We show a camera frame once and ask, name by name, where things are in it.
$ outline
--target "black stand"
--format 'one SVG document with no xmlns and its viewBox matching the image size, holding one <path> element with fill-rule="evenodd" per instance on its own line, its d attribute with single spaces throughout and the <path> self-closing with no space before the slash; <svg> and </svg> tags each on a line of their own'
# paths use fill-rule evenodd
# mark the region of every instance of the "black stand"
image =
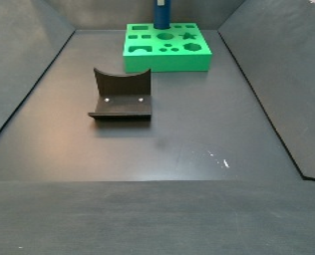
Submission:
<svg viewBox="0 0 315 255">
<path fill-rule="evenodd" d="M 97 119 L 149 119 L 152 107 L 152 70 L 129 76 L 114 76 L 94 69 L 100 101 L 94 113 Z"/>
</svg>

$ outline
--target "green foam block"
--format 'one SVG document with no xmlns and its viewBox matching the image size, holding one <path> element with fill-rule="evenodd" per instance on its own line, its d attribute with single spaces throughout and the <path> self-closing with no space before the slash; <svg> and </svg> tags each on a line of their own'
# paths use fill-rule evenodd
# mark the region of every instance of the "green foam block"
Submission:
<svg viewBox="0 0 315 255">
<path fill-rule="evenodd" d="M 212 52 L 195 23 L 129 24 L 124 58 L 128 73 L 208 71 Z"/>
</svg>

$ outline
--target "small hole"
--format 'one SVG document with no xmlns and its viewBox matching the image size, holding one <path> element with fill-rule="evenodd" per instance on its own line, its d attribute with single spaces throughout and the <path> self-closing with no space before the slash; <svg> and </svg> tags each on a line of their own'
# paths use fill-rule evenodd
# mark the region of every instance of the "small hole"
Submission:
<svg viewBox="0 0 315 255">
<path fill-rule="evenodd" d="M 133 26 L 133 30 L 148 30 L 149 26 Z"/>
<path fill-rule="evenodd" d="M 173 34 L 170 33 L 161 33 L 157 35 L 157 37 L 162 40 L 170 40 L 173 38 Z"/>
</svg>

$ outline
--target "blue cylinder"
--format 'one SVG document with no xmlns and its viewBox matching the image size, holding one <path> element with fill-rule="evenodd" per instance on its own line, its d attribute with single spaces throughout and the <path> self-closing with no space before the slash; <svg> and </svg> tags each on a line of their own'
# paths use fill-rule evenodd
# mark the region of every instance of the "blue cylinder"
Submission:
<svg viewBox="0 0 315 255">
<path fill-rule="evenodd" d="M 154 27 L 168 29 L 170 27 L 170 0 L 154 0 Z"/>
</svg>

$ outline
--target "gray wall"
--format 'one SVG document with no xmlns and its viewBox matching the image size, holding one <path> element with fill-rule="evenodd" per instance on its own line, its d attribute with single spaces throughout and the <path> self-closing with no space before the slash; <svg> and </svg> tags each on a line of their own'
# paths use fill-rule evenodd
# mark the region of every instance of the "gray wall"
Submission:
<svg viewBox="0 0 315 255">
<path fill-rule="evenodd" d="M 154 0 L 46 0 L 78 29 L 126 29 L 153 21 Z M 217 29 L 245 0 L 172 0 L 172 21 Z"/>
<path fill-rule="evenodd" d="M 73 32 L 46 2 L 0 1 L 0 127 Z"/>
<path fill-rule="evenodd" d="M 300 170 L 315 178 L 315 4 L 248 0 L 220 33 Z"/>
</svg>

